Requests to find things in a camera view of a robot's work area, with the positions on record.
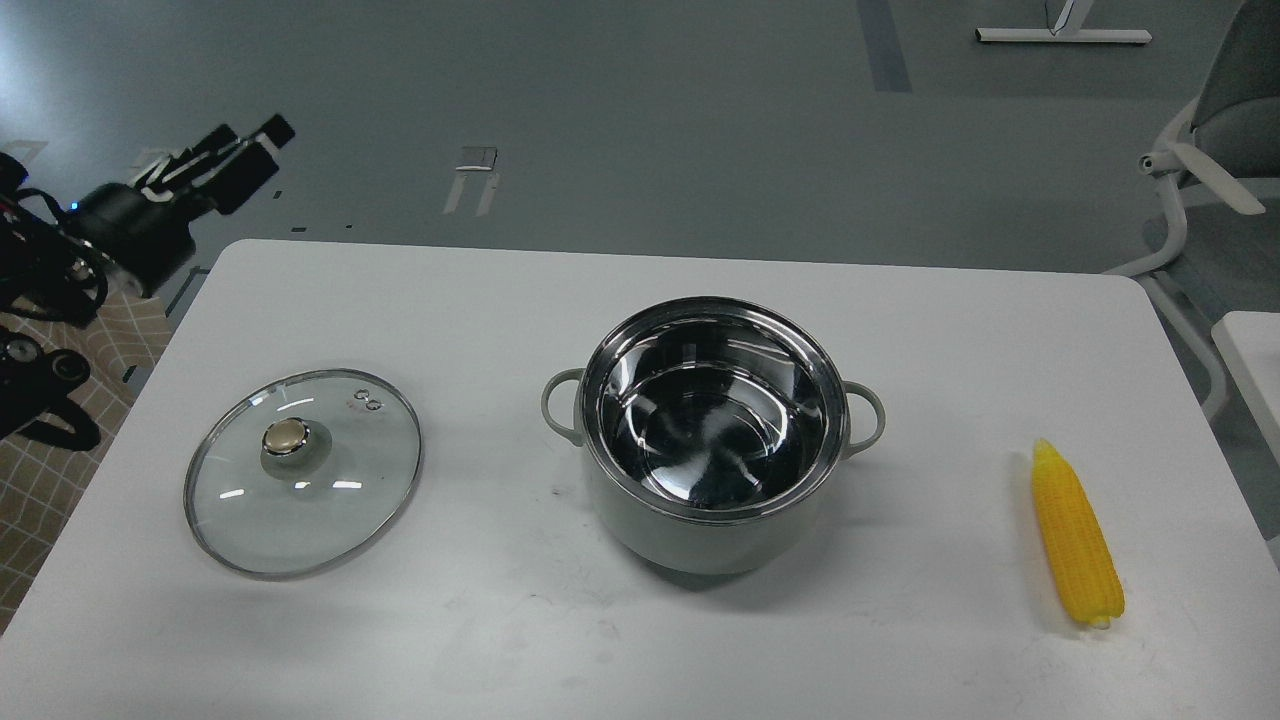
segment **toy corn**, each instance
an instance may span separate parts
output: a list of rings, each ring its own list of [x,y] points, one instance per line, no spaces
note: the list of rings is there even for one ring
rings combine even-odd
[[[1066,614],[1076,623],[1110,626],[1124,612],[1111,552],[1075,470],[1043,438],[1036,441],[1032,497]]]

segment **beige checkered fabric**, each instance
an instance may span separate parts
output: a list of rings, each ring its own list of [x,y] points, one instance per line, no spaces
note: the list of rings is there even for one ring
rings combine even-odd
[[[133,365],[154,366],[169,343],[169,322],[159,300],[114,292],[99,319],[81,331],[65,323],[0,316],[10,331],[33,337],[45,351],[74,350],[92,375],[70,393],[102,430],[90,452],[51,448],[13,434],[0,439],[0,633],[52,548],[88,486],[99,461],[124,423],[133,396],[122,378]]]

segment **lid metal rim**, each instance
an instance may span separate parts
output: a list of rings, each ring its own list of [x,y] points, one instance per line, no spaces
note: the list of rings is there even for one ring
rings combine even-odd
[[[335,555],[334,557],[330,557],[329,560],[325,560],[323,562],[317,562],[315,565],[310,565],[310,566],[303,568],[301,570],[285,570],[285,571],[279,571],[279,573],[264,571],[264,570],[251,570],[248,568],[243,568],[241,565],[237,565],[236,562],[232,562],[230,560],[228,560],[227,557],[224,557],[221,553],[219,553],[216,550],[214,550],[212,546],[209,544],[209,541],[205,539],[204,533],[200,532],[200,529],[196,525],[196,511],[195,511],[195,507],[192,506],[192,502],[193,502],[192,501],[192,496],[195,493],[196,477],[197,477],[197,474],[200,471],[201,465],[204,464],[205,454],[209,451],[210,446],[212,446],[214,441],[218,439],[218,436],[221,434],[221,432],[227,428],[227,425],[232,423],[232,420],[234,419],[234,416],[239,411],[243,410],[243,406],[247,405],[248,401],[252,400],[259,393],[265,392],[265,391],[268,391],[268,389],[270,389],[270,388],[273,388],[275,386],[283,384],[283,383],[298,380],[298,379],[306,378],[308,375],[320,375],[320,374],[326,374],[326,373],[347,373],[347,374],[351,374],[351,375],[356,375],[356,377],[364,378],[364,379],[370,380],[370,382],[379,383],[379,384],[384,386],[388,391],[390,391],[392,396],[394,396],[397,400],[399,400],[404,405],[404,409],[408,410],[410,419],[413,421],[413,430],[419,436],[417,457],[413,460],[413,479],[410,480],[408,487],[404,489],[404,495],[401,496],[399,502],[396,505],[396,510],[393,510],[390,512],[390,515],[387,516],[385,520],[383,520],[381,523],[379,523],[378,527],[374,528],[374,530],[371,533],[369,533],[369,536],[365,539],[360,541],[358,543],[356,543],[355,546],[352,546],[349,550],[347,550],[347,551],[344,551],[344,552],[342,552],[339,555]],[[200,441],[200,446],[196,447],[196,452],[191,456],[191,462],[188,462],[188,465],[187,465],[187,479],[186,479],[186,483],[184,483],[184,487],[183,487],[183,492],[182,492],[183,514],[187,518],[187,527],[191,528],[192,537],[196,538],[196,544],[198,544],[201,550],[204,550],[210,557],[212,557],[214,560],[216,560],[219,564],[221,564],[221,565],[224,565],[227,568],[230,568],[232,570],[236,570],[237,573],[239,573],[242,575],[247,575],[247,577],[257,579],[257,580],[289,580],[289,579],[296,579],[296,578],[310,577],[310,575],[314,575],[316,573],[321,573],[324,570],[328,570],[328,569],[330,569],[330,568],[333,568],[335,565],[339,565],[343,561],[349,560],[351,557],[353,557],[355,555],[357,555],[361,550],[369,547],[378,538],[380,538],[383,534],[385,534],[387,530],[390,528],[392,520],[394,520],[401,514],[401,510],[403,510],[404,506],[408,505],[410,498],[412,497],[413,492],[417,489],[417,484],[419,484],[419,479],[421,478],[421,474],[422,474],[422,425],[421,425],[421,423],[419,423],[417,413],[413,410],[413,406],[410,404],[408,398],[404,397],[404,395],[396,386],[393,386],[392,383],[387,382],[383,378],[379,378],[378,375],[375,375],[372,373],[366,373],[364,370],[356,370],[356,369],[352,369],[352,368],[328,368],[328,369],[324,369],[324,370],[307,370],[305,373],[296,373],[296,374],[289,375],[287,378],[280,378],[278,380],[273,380],[273,382],[270,382],[270,383],[268,383],[268,384],[265,384],[265,386],[255,389],[253,392],[248,393],[247,396],[244,396],[243,398],[241,398],[236,405],[233,405],[232,409],[228,410],[218,420],[218,423],[215,423],[214,427],[205,434],[205,438],[202,441]]]
[[[637,336],[666,322],[681,319],[690,314],[691,310],[699,307],[704,311],[714,311],[724,316],[760,320],[762,324],[790,341],[794,348],[800,351],[806,364],[812,365],[812,372],[824,378],[826,382],[820,383],[823,386],[823,397],[840,411],[838,423],[831,423],[823,434],[817,456],[804,475],[787,491],[755,505],[726,510],[701,509],[667,500],[649,491],[637,489],[634,487],[637,484],[635,478],[618,466],[613,455],[604,445],[603,428],[599,424],[599,407],[593,407],[593,413],[586,411],[589,402],[588,389],[598,384],[591,382],[594,377],[607,373],[608,368],[612,368],[617,363],[617,357],[636,341]],[[797,505],[826,482],[827,477],[831,475],[832,470],[840,462],[841,450],[849,441],[849,405],[845,398],[840,373],[826,350],[800,325],[783,315],[754,302],[732,297],[700,296],[668,300],[641,310],[620,323],[618,327],[604,337],[595,348],[595,352],[591,354],[590,360],[588,360],[586,373],[582,377],[582,382],[579,383],[579,392],[573,405],[586,433],[585,445],[609,482],[618,486],[618,488],[646,509],[659,515],[696,525],[723,527],[754,523]]]

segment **white chair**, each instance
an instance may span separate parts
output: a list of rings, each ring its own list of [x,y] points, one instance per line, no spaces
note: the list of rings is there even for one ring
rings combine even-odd
[[[1167,233],[1153,254],[1107,274],[1135,278],[1208,370],[1210,391],[1201,406],[1212,420],[1226,405],[1226,370],[1165,290],[1165,270],[1176,265],[1187,247],[1181,188],[1203,183],[1236,213],[1256,215],[1265,208],[1236,178],[1280,177],[1280,0],[1248,0],[1240,6],[1201,95],[1165,126],[1151,152],[1140,158],[1139,169],[1156,181]],[[1280,288],[1280,275],[1275,282]]]

